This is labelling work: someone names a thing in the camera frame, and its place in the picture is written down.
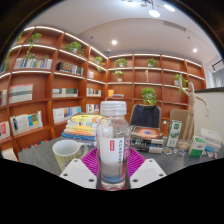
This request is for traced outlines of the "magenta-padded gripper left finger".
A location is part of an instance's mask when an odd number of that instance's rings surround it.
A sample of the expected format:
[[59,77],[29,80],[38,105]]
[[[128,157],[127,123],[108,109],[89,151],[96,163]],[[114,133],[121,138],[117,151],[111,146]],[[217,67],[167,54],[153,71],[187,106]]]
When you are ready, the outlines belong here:
[[95,189],[99,174],[97,149],[94,148],[81,159],[73,159],[60,177],[78,186]]

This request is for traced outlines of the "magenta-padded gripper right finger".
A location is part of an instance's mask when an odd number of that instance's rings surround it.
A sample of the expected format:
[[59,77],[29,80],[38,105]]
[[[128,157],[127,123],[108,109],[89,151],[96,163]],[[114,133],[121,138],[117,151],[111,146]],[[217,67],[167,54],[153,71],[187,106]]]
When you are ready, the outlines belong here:
[[154,159],[145,159],[136,150],[129,149],[128,177],[131,189],[143,187],[165,176],[165,172]]

